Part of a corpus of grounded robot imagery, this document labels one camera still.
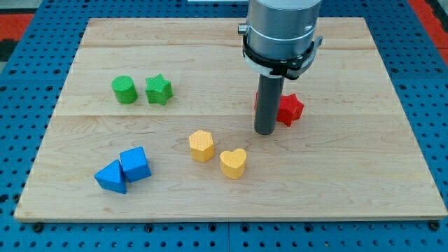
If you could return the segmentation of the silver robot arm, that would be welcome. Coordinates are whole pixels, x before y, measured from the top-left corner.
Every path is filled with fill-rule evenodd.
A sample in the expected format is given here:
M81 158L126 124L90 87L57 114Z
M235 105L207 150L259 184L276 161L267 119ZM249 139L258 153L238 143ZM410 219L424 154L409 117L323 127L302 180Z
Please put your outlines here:
M311 45L321 0L250 0L238 34L256 54L290 60Z

